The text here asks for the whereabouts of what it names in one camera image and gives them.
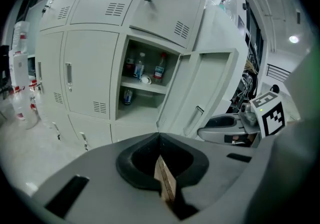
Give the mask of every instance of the plastic container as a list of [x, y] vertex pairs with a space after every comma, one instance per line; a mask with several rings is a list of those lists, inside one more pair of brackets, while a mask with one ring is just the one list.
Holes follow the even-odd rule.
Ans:
[[33, 79], [31, 81], [31, 84], [29, 85], [29, 96], [30, 96], [30, 103], [31, 103], [31, 109], [36, 111], [36, 102], [35, 102], [35, 89], [36, 89], [36, 86], [37, 85], [37, 80]]
[[52, 128], [51, 122], [49, 121], [48, 117], [45, 114], [44, 111], [44, 103], [43, 103], [43, 99], [42, 99], [42, 92], [41, 92], [41, 88], [40, 87], [35, 87], [34, 88], [34, 100], [35, 100], [35, 106], [36, 106], [36, 110], [38, 112], [38, 115], [40, 117], [40, 119], [42, 120], [42, 123], [48, 127], [48, 128]]
[[16, 114], [16, 117], [20, 120], [20, 125], [25, 129], [30, 129], [36, 125], [38, 118], [33, 110], [30, 108], [29, 93], [23, 93], [24, 88], [14, 88], [14, 94], [12, 96], [12, 105]]
[[137, 79], [141, 79], [141, 76], [143, 74], [143, 70], [145, 68], [145, 53], [140, 53], [139, 58], [137, 59], [137, 61], [135, 62], [135, 68], [134, 68], [134, 73], [133, 76], [136, 77]]
[[164, 74], [164, 70], [165, 70], [165, 66], [166, 66], [166, 53], [162, 53], [161, 54], [161, 60], [158, 66], [155, 67], [155, 71], [154, 71], [154, 75], [153, 77], [155, 78], [154, 81], [155, 83], [161, 83], [163, 74]]

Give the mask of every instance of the ventilation slot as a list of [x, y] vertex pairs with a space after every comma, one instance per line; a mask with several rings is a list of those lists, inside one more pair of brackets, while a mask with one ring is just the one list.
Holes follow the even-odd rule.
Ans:
[[93, 110], [95, 112], [107, 113], [107, 106], [105, 103], [102, 102], [93, 102]]
[[174, 33], [178, 34], [182, 38], [187, 39], [188, 33], [189, 33], [189, 27], [185, 26], [183, 23], [178, 21], [176, 23], [176, 26], [175, 26], [175, 29], [174, 29]]
[[54, 93], [54, 99], [57, 103], [61, 103], [61, 104], [63, 103], [62, 96], [58, 93]]
[[67, 17], [67, 14], [69, 12], [70, 6], [66, 6], [61, 8], [60, 13], [58, 15], [58, 19], [63, 19]]
[[106, 15], [121, 16], [124, 8], [125, 8], [125, 4], [110, 3], [105, 14]]

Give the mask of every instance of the gray surface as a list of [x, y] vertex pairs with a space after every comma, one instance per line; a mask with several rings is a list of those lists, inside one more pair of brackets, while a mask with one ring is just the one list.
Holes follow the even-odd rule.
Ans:
[[201, 181], [192, 187], [182, 189], [187, 204], [203, 210], [215, 203], [237, 180], [248, 163], [227, 158], [230, 153], [251, 157], [255, 149], [222, 145], [210, 142], [199, 143], [183, 136], [168, 134], [173, 138], [202, 151], [209, 160], [209, 169]]
[[149, 135], [88, 151], [51, 176], [34, 194], [33, 199], [45, 205], [78, 174], [88, 177], [90, 181], [67, 213], [66, 221], [76, 224], [176, 222], [177, 218], [161, 200], [158, 192], [132, 187], [116, 170], [119, 153]]
[[251, 126], [249, 121], [245, 118], [243, 112], [239, 112], [238, 115], [247, 134], [256, 134], [260, 132], [260, 126], [258, 124], [258, 121], [256, 121], [256, 124], [254, 126]]

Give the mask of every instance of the plastic bottle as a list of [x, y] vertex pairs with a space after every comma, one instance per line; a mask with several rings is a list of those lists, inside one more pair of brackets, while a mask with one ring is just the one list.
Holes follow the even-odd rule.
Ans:
[[132, 76], [135, 70], [135, 53], [133, 51], [130, 52], [129, 56], [125, 60], [125, 73], [127, 76]]
[[130, 88], [126, 88], [124, 90], [123, 94], [123, 104], [129, 105], [131, 104], [131, 99], [132, 99], [133, 91]]
[[136, 77], [137, 79], [141, 79], [141, 76], [143, 74], [143, 70], [145, 68], [145, 53], [140, 53], [139, 58], [137, 59], [137, 61], [135, 62], [135, 68], [134, 68], [134, 73], [133, 76]]
[[156, 83], [161, 83], [163, 74], [164, 74], [164, 70], [165, 70], [165, 66], [166, 66], [166, 53], [162, 53], [161, 54], [161, 60], [158, 66], [155, 67], [155, 71], [154, 71], [154, 75], [153, 77], [155, 78], [154, 81]]

